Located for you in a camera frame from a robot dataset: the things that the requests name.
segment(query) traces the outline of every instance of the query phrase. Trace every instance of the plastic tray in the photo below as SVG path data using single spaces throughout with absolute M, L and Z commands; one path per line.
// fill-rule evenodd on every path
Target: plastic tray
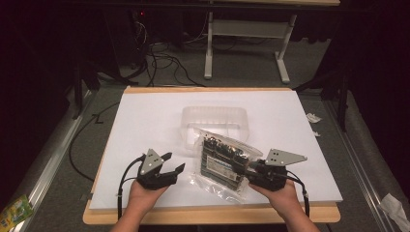
M 181 134 L 187 149 L 193 148 L 199 136 L 194 132 L 195 128 L 246 142 L 249 137 L 248 114 L 240 107 L 185 107 L 181 120 Z

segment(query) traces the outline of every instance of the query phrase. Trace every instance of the clear plastic bag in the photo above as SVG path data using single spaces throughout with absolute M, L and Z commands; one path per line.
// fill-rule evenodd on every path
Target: clear plastic bag
M 201 129 L 195 132 L 199 134 L 194 144 L 197 165 L 190 182 L 226 201 L 243 204 L 249 182 L 245 170 L 263 154 L 220 134 Z

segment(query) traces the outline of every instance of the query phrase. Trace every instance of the white board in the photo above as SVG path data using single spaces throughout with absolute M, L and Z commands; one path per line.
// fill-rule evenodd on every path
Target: white board
M 342 200 L 335 179 L 311 130 L 296 92 L 244 91 L 196 93 L 124 94 L 103 155 L 90 209 L 116 209 L 117 190 L 127 166 L 148 149 L 160 156 L 172 152 L 162 172 L 185 163 L 185 170 L 159 199 L 156 207 L 230 205 L 232 203 L 190 183 L 195 156 L 187 150 L 180 134 L 183 108 L 186 106 L 242 107 L 248 113 L 247 143 L 264 156 L 270 149 L 279 149 L 307 157 L 307 161 L 291 164 L 287 169 L 301 178 L 307 187 L 310 202 Z M 137 163 L 128 177 L 135 177 Z M 123 206 L 127 205 L 131 182 L 124 184 Z M 298 184 L 298 197 L 303 201 Z M 246 204 L 268 203 L 249 188 Z

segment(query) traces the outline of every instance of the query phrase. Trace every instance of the wire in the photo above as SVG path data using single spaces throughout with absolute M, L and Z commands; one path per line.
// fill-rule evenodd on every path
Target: wire
M 196 81 L 194 81 L 194 80 L 192 80 L 192 79 L 190 78 L 187 69 L 181 64 L 181 62 L 180 62 L 180 60 L 179 60 L 178 58 L 176 58 L 176 57 L 174 57 L 174 56 L 171 56 L 171 55 L 168 55 L 168 54 L 163 53 L 163 52 L 159 52 L 159 53 L 157 53 L 156 55 L 154 55 L 154 53 L 153 53 L 153 54 L 149 54 L 149 55 L 153 56 L 153 58 L 154 58 L 154 61 L 152 62 L 151 66 L 153 66 L 155 69 L 165 69 L 165 68 L 171 67 L 172 64 L 176 64 L 177 67 L 176 67 L 175 70 L 174 70 L 174 78 L 175 78 L 175 80 L 176 80 L 178 83 L 180 83 L 180 84 L 182 84 L 182 85 L 185 85 L 185 86 L 200 86 L 200 87 L 206 87 L 205 85 L 200 84 L 200 83 L 198 83 L 198 82 L 196 82 Z M 159 67 L 158 61 L 160 61 L 160 60 L 166 60 L 166 61 L 169 61 L 169 63 L 167 63 L 167 64 L 166 64 L 165 66 L 163 66 L 163 67 Z M 178 79 L 178 77 L 177 77 L 177 72 L 179 71 L 180 68 L 184 71 L 185 77 L 191 82 L 191 84 L 190 84 L 190 83 L 184 83 L 184 82 L 182 82 L 182 81 L 180 81 L 180 80 Z
M 73 137 L 72 141 L 70 142 L 70 147 L 69 147 L 69 159 L 70 159 L 70 164 L 72 165 L 73 169 L 82 177 L 84 177 L 85 179 L 94 182 L 94 179 L 89 177 L 88 175 L 84 174 L 82 171 L 80 171 L 74 164 L 73 162 L 73 145 L 75 143 L 75 141 L 77 140 L 78 136 L 82 133 L 82 131 L 84 131 L 84 129 L 91 123 L 93 122 L 94 119 L 97 118 L 97 121 L 100 119 L 100 116 L 106 112 L 106 110 L 110 109 L 111 107 L 115 106 L 119 104 L 119 102 L 116 102 L 112 105 L 110 105 L 109 107 L 105 108 L 104 110 L 100 111 L 98 114 L 93 114 L 92 118 L 90 120 L 87 121 L 87 123 L 85 123 L 84 126 L 81 127 L 81 129 L 75 134 L 75 136 Z
M 139 158 L 135 159 L 134 161 L 132 161 L 130 163 L 130 165 L 127 167 L 127 169 L 125 170 L 125 172 L 123 174 L 123 177 L 121 178 L 120 187 L 118 188 L 118 194 L 117 194 L 118 219 L 120 219 L 121 216 L 123 215 L 123 184 L 126 181 L 134 179 L 134 178 L 129 178 L 129 179 L 125 180 L 126 176 L 127 176 L 127 173 L 130 170 L 130 168 L 133 167 L 134 164 L 136 164 L 139 161 L 144 161 L 144 160 L 145 160 L 145 155 L 142 155 L 141 157 L 139 157 Z

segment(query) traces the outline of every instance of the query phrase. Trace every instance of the gray carpet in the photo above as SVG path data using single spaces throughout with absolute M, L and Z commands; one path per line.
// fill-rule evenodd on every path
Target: gray carpet
M 306 41 L 291 43 L 285 55 L 285 64 L 289 71 L 291 83 L 283 85 L 279 81 L 278 69 L 270 48 L 278 42 L 259 42 L 250 40 L 246 43 L 239 43 L 229 50 L 224 49 L 231 46 L 230 42 L 217 43 L 218 50 L 215 50 L 214 53 L 215 63 L 212 80 L 204 80 L 202 77 L 205 48 L 200 43 L 197 43 L 195 47 L 186 46 L 184 50 L 172 46 L 169 48 L 157 46 L 155 50 L 157 55 L 160 55 L 160 52 L 166 52 L 178 56 L 190 78 L 206 86 L 293 88 L 312 78 L 328 45 L 327 43 L 308 44 Z M 151 66 L 153 58 L 149 57 L 149 61 L 150 72 L 153 73 Z M 175 63 L 168 66 L 169 60 L 158 60 L 157 62 L 158 67 L 163 67 L 163 69 L 157 70 L 155 85 L 179 84 L 174 75 Z M 129 73 L 131 71 L 124 67 L 123 72 Z M 189 82 L 182 69 L 176 72 L 176 76 L 179 81 Z M 149 77 L 145 73 L 135 80 L 144 86 L 149 82 Z M 84 119 L 80 127 L 85 125 L 92 114 L 99 113 L 118 102 L 124 88 L 125 86 L 117 83 L 102 81 L 102 88 L 96 93 L 92 104 L 84 112 Z M 349 151 L 334 123 L 334 116 L 329 112 L 327 104 L 315 94 L 316 92 L 317 90 L 309 90 L 307 94 L 302 94 L 300 96 L 301 102 L 306 113 L 314 113 L 323 118 L 320 123 L 311 126 L 314 131 L 321 134 L 317 140 L 344 199 L 338 203 L 341 221 L 327 225 L 319 224 L 318 226 L 321 231 L 380 231 L 363 194 L 362 187 L 358 183 L 354 166 L 349 158 Z M 96 175 L 116 109 L 117 106 L 114 106 L 100 116 L 102 124 L 90 123 L 73 145 L 74 163 L 78 169 L 90 177 L 94 178 Z M 353 138 L 353 146 L 361 154 L 361 161 L 365 164 L 366 172 L 369 173 L 370 180 L 374 183 L 379 195 L 384 196 L 387 192 L 391 192 L 404 201 L 405 198 L 403 198 L 398 184 L 366 130 L 366 124 L 361 121 L 354 100 L 349 100 L 346 116 L 347 134 L 345 135 Z M 86 204 L 84 196 L 90 192 L 91 186 L 92 182 L 79 176 L 73 170 L 68 155 L 65 155 L 43 203 L 32 218 L 27 231 L 108 231 L 111 227 L 109 225 L 92 226 L 82 222 L 82 214 Z M 405 206 L 405 209 L 408 215 L 408 206 Z M 275 225 L 232 225 L 227 228 L 228 231 L 283 231 L 283 229 L 282 226 Z M 142 226 L 140 231 L 197 231 L 197 227 Z

